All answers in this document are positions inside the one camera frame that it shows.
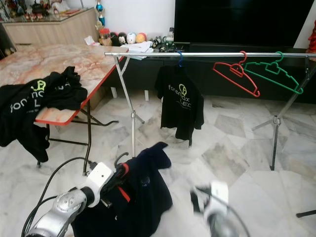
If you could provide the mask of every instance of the red table edge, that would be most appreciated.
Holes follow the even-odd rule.
[[[116,64],[113,65],[113,67],[109,70],[109,72],[105,75],[105,77],[100,81],[100,83],[94,88],[94,90],[87,96],[87,98],[81,103],[81,108],[83,108],[88,100],[94,95],[94,93],[100,88],[102,83],[108,78],[108,76],[113,72],[113,70],[116,68]],[[74,114],[66,121],[66,122],[53,122],[53,121],[46,121],[46,120],[41,120],[41,119],[35,119],[35,122],[39,123],[45,123],[45,124],[51,124],[51,125],[57,125],[57,126],[65,126],[68,125],[74,118],[75,116],[80,112],[80,110],[74,111]]]

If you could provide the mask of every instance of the green hanger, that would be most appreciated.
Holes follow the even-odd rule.
[[[286,70],[284,70],[284,69],[282,69],[282,68],[280,68],[280,67],[278,66],[278,62],[282,61],[283,58],[284,58],[283,53],[280,52],[280,51],[278,51],[278,52],[276,52],[276,53],[281,54],[281,59],[275,60],[275,61],[272,62],[272,63],[256,63],[256,62],[246,63],[246,65],[245,65],[245,67],[244,67],[243,69],[244,69],[246,72],[248,72],[248,73],[252,73],[252,74],[254,74],[254,75],[258,76],[258,77],[261,77],[261,78],[263,78],[263,79],[266,79],[266,80],[268,80],[268,81],[271,81],[271,82],[273,82],[273,83],[275,83],[275,84],[277,84],[277,85],[279,85],[279,86],[282,86],[282,87],[285,88],[285,89],[288,89],[288,90],[290,90],[290,91],[293,91],[293,92],[295,92],[295,93],[297,93],[297,94],[302,94],[302,93],[303,93],[303,89],[302,89],[302,88],[300,88],[299,91],[296,90],[297,87],[299,86],[299,84],[298,84],[298,82],[294,79],[294,77],[290,76],[290,75],[287,73]],[[272,73],[272,74],[275,74],[275,75],[279,75],[280,72],[284,72],[285,75],[286,75],[288,78],[291,78],[291,79],[294,81],[294,83],[296,84],[296,87],[295,87],[294,89],[291,89],[291,88],[289,88],[289,87],[287,87],[287,86],[285,86],[285,85],[282,85],[282,84],[279,83],[279,82],[276,82],[276,81],[271,80],[271,79],[269,79],[269,78],[266,78],[266,77],[264,77],[264,76],[262,76],[262,75],[259,75],[259,74],[255,73],[255,72],[252,72],[252,71],[250,71],[249,69],[247,69],[247,66],[248,66],[248,65],[256,65],[256,66],[266,65],[265,70],[266,70],[267,72]],[[273,72],[273,71],[271,71],[271,70],[268,69],[268,66],[272,66],[272,65],[275,65],[275,66],[276,66],[277,72]]]

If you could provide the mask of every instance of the dark blue cloth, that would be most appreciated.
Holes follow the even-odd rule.
[[[105,198],[112,203],[107,208],[100,202],[86,208],[72,223],[75,237],[149,237],[157,229],[161,215],[172,206],[172,199],[159,169],[169,168],[171,161],[159,142],[126,162],[127,180],[111,190]]]

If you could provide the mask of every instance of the marble table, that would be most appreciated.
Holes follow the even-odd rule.
[[[127,48],[88,45],[36,45],[27,47],[23,51],[16,52],[0,61],[0,86],[7,84],[26,84],[31,80],[48,76],[51,72],[63,72],[68,66],[75,66],[81,78],[82,87],[88,91],[87,99],[81,104],[81,110],[58,110],[56,108],[42,108],[36,117],[36,122],[49,125],[67,125],[79,113],[87,116],[88,143],[49,138],[52,141],[66,142],[87,146],[83,173],[86,173],[87,159],[91,147],[91,125],[107,126],[90,114],[90,98],[106,78],[115,69],[116,65],[112,56],[105,56],[104,52],[127,52]]]

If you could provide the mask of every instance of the red hanger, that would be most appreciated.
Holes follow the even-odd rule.
[[[240,53],[243,53],[245,55],[245,58],[243,60],[241,60],[239,63],[234,63],[234,64],[228,64],[228,63],[214,63],[214,67],[213,70],[216,71],[219,75],[221,75],[222,77],[226,78],[227,80],[229,80],[231,83],[235,84],[236,86],[239,86],[241,89],[247,91],[249,94],[255,96],[255,97],[259,97],[260,96],[260,92],[258,90],[257,85],[253,82],[253,80],[250,78],[250,76],[248,76],[244,71],[243,71],[243,67],[241,66],[241,64],[243,62],[246,61],[247,59],[247,54],[245,51],[240,51]],[[227,76],[225,76],[224,74],[220,73],[218,70],[215,69],[216,65],[218,64],[222,64],[222,65],[226,65],[229,66],[229,70],[231,72],[233,72],[235,75],[237,75],[238,77],[243,77],[245,76],[246,78],[248,78],[248,80],[253,84],[253,86],[255,87],[255,90],[253,92],[251,92],[250,90],[246,89],[245,87],[243,87],[242,85],[239,85],[238,83],[234,82],[233,80],[229,79]]]

